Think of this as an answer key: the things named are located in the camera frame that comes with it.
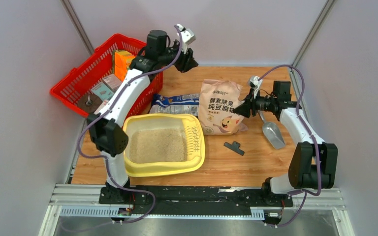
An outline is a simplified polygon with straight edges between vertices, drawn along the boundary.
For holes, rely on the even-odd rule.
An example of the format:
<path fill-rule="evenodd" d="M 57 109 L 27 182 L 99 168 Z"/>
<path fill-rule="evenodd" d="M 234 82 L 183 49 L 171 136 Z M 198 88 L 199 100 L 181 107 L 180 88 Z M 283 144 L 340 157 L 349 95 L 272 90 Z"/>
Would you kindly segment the metal litter scoop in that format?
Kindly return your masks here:
<path fill-rule="evenodd" d="M 274 122 L 267 121 L 262 111 L 259 111 L 258 114 L 263 121 L 262 132 L 268 142 L 274 149 L 284 148 L 285 142 L 278 126 Z"/>

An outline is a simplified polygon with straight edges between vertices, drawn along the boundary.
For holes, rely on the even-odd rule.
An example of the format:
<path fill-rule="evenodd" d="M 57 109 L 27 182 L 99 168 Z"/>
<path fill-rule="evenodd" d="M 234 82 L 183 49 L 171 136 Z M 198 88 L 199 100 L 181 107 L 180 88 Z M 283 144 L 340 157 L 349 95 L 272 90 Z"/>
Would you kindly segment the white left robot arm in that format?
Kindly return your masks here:
<path fill-rule="evenodd" d="M 195 34 L 179 24 L 175 28 L 179 38 L 173 44 L 165 31 L 149 32 L 146 45 L 131 61 L 125 79 L 108 104 L 98 114 L 90 114 L 86 118 L 86 130 L 100 151 L 99 157 L 105 161 L 107 182 L 115 187 L 111 196 L 119 204 L 125 204 L 130 199 L 131 191 L 125 187 L 128 177 L 110 169 L 114 161 L 124 159 L 128 135 L 123 130 L 123 124 L 132 106 L 162 71 L 175 66 L 185 73 L 198 66 L 189 47 L 196 39 Z"/>

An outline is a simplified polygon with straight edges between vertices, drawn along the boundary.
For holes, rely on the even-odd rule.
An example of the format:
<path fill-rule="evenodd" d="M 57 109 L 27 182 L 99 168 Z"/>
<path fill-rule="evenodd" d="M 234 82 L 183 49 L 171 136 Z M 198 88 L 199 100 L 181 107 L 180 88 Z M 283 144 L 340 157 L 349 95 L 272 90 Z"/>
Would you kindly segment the pink cat litter bag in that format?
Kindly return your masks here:
<path fill-rule="evenodd" d="M 233 81 L 204 80 L 199 94 L 198 119 L 205 135 L 232 135 L 248 130 L 244 117 L 234 113 L 242 86 Z"/>

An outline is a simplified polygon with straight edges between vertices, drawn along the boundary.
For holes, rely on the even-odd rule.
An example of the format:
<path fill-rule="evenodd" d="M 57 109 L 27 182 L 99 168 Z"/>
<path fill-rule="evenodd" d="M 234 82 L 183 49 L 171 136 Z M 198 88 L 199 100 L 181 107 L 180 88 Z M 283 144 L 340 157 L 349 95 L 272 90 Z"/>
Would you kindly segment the black bag clip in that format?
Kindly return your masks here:
<path fill-rule="evenodd" d="M 237 153 L 240 156 L 244 156 L 245 152 L 240 149 L 241 144 L 237 141 L 233 141 L 232 143 L 225 142 L 223 144 L 226 148 L 232 150 L 233 152 Z"/>

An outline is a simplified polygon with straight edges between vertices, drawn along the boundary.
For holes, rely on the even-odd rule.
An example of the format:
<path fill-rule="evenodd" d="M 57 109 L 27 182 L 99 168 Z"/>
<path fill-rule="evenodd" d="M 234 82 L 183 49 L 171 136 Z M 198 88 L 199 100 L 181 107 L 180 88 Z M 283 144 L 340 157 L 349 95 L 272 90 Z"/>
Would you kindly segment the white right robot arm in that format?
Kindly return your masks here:
<path fill-rule="evenodd" d="M 259 94 L 261 78 L 253 76 L 248 84 L 250 91 L 234 109 L 235 113 L 249 118 L 260 112 L 271 112 L 296 143 L 287 173 L 269 177 L 263 182 L 263 203 L 273 206 L 281 199 L 281 195 L 292 196 L 305 192 L 318 196 L 323 189 L 332 188 L 335 183 L 338 148 L 315 133 L 305 119 L 299 102 L 291 100 L 290 82 L 274 81 L 272 92 L 266 96 Z"/>

